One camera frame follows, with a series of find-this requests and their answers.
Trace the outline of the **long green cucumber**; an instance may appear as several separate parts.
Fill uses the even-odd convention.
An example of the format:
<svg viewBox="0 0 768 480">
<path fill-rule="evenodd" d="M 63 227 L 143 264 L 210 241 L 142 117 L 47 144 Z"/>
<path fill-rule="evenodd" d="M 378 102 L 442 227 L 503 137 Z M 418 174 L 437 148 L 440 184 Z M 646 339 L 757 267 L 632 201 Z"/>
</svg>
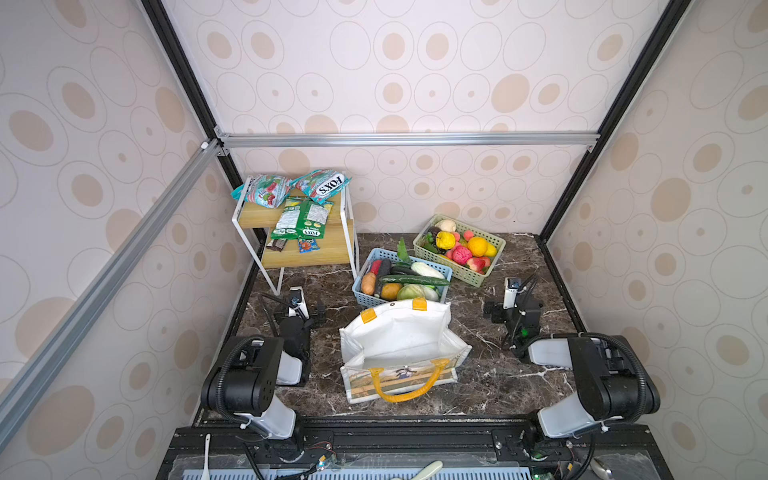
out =
<svg viewBox="0 0 768 480">
<path fill-rule="evenodd" d="M 450 281 L 447 279 L 441 280 L 430 277 L 423 277 L 419 275 L 387 275 L 380 279 L 382 283 L 400 283 L 400 284 L 417 284 L 427 285 L 434 287 L 446 287 L 450 285 Z"/>
</svg>

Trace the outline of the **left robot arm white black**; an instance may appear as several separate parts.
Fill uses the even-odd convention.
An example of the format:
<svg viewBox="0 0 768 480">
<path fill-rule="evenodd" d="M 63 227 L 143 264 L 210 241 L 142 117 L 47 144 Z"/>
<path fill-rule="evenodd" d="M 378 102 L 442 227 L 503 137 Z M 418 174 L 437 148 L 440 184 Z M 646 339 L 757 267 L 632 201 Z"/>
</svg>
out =
<svg viewBox="0 0 768 480">
<path fill-rule="evenodd" d="M 298 415 L 275 394 L 279 387 L 303 386 L 311 370 L 311 330 L 325 321 L 325 307 L 308 307 L 303 288 L 285 297 L 263 293 L 269 336 L 229 338 L 201 387 L 200 405 L 242 430 L 268 440 L 287 440 L 297 430 Z"/>
</svg>

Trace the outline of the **green cabbage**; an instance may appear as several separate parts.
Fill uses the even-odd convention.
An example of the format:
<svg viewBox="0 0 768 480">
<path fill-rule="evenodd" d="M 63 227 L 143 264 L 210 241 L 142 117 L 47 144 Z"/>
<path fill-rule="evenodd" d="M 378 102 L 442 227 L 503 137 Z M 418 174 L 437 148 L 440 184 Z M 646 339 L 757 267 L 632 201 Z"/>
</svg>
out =
<svg viewBox="0 0 768 480">
<path fill-rule="evenodd" d="M 422 285 L 404 284 L 403 287 L 398 291 L 396 299 L 398 301 L 402 301 L 425 297 L 426 294 L 424 293 L 424 288 Z"/>
</svg>

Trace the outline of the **yellow bell pepper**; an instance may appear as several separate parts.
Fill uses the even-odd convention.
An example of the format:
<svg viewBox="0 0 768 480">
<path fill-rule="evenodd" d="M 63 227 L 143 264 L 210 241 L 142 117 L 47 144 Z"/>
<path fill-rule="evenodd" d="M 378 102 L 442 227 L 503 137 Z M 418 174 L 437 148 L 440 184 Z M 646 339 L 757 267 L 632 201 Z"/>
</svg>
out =
<svg viewBox="0 0 768 480">
<path fill-rule="evenodd" d="M 440 250 L 449 251 L 456 246 L 456 243 L 454 232 L 440 231 L 435 238 L 435 245 Z"/>
</svg>

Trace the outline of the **pink dragon fruit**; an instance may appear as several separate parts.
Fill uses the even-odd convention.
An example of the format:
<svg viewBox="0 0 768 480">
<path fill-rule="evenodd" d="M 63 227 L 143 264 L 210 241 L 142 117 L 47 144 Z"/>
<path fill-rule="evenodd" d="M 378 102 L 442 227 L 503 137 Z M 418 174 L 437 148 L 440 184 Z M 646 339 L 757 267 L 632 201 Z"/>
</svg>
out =
<svg viewBox="0 0 768 480">
<path fill-rule="evenodd" d="M 464 245 L 457 245 L 451 250 L 451 260 L 458 265 L 466 265 L 473 257 L 471 250 Z"/>
</svg>

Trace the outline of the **white grocery bag yellow handles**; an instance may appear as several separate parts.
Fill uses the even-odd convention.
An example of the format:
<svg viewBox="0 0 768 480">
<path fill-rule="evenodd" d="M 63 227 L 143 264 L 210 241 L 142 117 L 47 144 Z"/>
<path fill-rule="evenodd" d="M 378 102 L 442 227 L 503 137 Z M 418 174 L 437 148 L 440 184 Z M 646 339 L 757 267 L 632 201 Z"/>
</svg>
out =
<svg viewBox="0 0 768 480">
<path fill-rule="evenodd" d="M 455 383 L 471 346 L 450 329 L 448 303 L 385 303 L 339 330 L 347 401 L 404 403 Z"/>
</svg>

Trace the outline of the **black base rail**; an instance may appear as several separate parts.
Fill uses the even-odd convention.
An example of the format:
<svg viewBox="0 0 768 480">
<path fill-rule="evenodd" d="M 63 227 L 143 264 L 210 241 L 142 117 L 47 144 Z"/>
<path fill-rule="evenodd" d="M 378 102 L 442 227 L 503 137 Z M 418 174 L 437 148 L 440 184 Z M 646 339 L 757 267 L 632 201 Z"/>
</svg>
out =
<svg viewBox="0 0 768 480">
<path fill-rule="evenodd" d="M 556 479 L 578 477 L 582 461 L 592 458 L 617 479 L 669 479 L 672 473 L 649 429 L 615 426 L 606 433 L 547 439 L 531 420 L 476 418 L 309 418 L 286 440 L 266 440 L 226 422 L 205 421 L 177 430 L 161 462 L 160 479 L 181 477 L 185 468 L 205 460 L 263 477 L 295 468 L 300 472 L 328 462 L 328 472 L 423 465 L 434 460 L 448 467 L 527 467 Z"/>
</svg>

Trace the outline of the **left slanted aluminium frame bar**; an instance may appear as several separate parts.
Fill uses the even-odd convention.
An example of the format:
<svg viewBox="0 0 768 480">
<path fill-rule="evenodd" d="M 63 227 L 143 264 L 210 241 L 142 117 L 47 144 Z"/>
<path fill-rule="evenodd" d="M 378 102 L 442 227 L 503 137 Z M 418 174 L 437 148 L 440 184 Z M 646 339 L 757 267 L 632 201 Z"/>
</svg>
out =
<svg viewBox="0 0 768 480">
<path fill-rule="evenodd" d="M 1 399 L 2 449 L 7 448 L 139 260 L 175 214 L 188 195 L 188 190 L 220 150 L 221 142 L 217 139 L 209 139 L 201 145 L 20 371 Z"/>
</svg>

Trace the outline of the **horizontal aluminium frame bar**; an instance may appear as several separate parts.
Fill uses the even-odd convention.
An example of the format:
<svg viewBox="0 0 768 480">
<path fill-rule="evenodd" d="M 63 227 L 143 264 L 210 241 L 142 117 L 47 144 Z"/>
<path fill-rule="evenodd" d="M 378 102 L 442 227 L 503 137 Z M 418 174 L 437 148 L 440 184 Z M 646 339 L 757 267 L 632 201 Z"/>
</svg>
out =
<svg viewBox="0 0 768 480">
<path fill-rule="evenodd" d="M 594 145 L 600 138 L 592 131 L 523 132 L 422 132 L 422 133 L 338 133 L 338 134 L 233 134 L 220 141 L 233 148 L 330 148 L 398 146 L 517 146 Z"/>
</svg>

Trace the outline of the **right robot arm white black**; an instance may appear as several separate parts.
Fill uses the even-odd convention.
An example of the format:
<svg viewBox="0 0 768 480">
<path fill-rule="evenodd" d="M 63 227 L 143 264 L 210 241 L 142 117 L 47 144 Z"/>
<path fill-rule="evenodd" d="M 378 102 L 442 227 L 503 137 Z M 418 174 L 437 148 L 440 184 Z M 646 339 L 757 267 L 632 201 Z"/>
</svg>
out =
<svg viewBox="0 0 768 480">
<path fill-rule="evenodd" d="M 507 277 L 500 302 L 487 301 L 483 315 L 506 328 L 502 341 L 521 362 L 567 369 L 575 392 L 530 415 L 534 442 L 605 431 L 657 412 L 661 395 L 639 356 L 621 335 L 595 332 L 541 333 L 543 303 L 534 296 L 537 277 Z"/>
</svg>

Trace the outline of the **white radish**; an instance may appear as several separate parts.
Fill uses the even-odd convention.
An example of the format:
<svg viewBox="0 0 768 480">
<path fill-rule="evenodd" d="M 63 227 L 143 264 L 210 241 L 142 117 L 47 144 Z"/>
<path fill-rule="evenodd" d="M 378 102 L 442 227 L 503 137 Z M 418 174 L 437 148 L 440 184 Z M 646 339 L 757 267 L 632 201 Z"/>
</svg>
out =
<svg viewBox="0 0 768 480">
<path fill-rule="evenodd" d="M 445 276 L 443 273 L 441 273 L 439 270 L 435 269 L 434 267 L 426 264 L 425 262 L 414 262 L 410 266 L 410 269 L 419 276 L 436 278 L 441 280 L 445 279 Z"/>
</svg>

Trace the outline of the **small blue red candy packet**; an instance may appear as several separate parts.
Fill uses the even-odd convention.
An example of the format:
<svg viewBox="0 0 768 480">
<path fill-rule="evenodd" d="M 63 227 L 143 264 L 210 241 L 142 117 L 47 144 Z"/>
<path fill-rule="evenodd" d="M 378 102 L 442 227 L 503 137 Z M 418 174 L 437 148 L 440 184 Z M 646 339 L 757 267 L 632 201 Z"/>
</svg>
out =
<svg viewBox="0 0 768 480">
<path fill-rule="evenodd" d="M 298 251 L 300 253 L 309 253 L 309 252 L 317 251 L 319 249 L 320 249 L 320 246 L 317 240 L 314 238 L 298 240 Z"/>
</svg>

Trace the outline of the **orange fruit in blue basket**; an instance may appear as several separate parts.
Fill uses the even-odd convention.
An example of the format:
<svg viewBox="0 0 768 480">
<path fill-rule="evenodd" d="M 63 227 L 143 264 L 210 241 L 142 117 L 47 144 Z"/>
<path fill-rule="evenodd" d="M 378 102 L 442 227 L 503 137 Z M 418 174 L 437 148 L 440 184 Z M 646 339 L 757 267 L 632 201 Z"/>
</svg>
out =
<svg viewBox="0 0 768 480">
<path fill-rule="evenodd" d="M 382 286 L 380 297 L 385 301 L 395 301 L 401 289 L 400 283 L 386 283 Z"/>
</svg>

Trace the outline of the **teal Fox's candy bag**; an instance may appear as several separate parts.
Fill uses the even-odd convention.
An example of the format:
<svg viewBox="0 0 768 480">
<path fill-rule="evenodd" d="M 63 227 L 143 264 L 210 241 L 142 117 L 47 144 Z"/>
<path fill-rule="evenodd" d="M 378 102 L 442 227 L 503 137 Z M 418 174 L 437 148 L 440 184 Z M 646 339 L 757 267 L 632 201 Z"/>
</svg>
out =
<svg viewBox="0 0 768 480">
<path fill-rule="evenodd" d="M 340 171 L 318 169 L 293 180 L 291 186 L 315 203 L 323 205 L 343 190 L 349 181 L 350 179 Z"/>
</svg>

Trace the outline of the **green snack packet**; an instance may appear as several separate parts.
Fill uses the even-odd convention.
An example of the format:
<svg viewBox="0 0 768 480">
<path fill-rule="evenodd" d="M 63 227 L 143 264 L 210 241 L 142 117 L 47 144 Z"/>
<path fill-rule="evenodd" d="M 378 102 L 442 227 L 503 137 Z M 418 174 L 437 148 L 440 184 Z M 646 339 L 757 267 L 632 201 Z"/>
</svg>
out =
<svg viewBox="0 0 768 480">
<path fill-rule="evenodd" d="M 334 203 L 319 204 L 306 197 L 289 197 L 270 233 L 273 240 L 322 239 Z"/>
</svg>

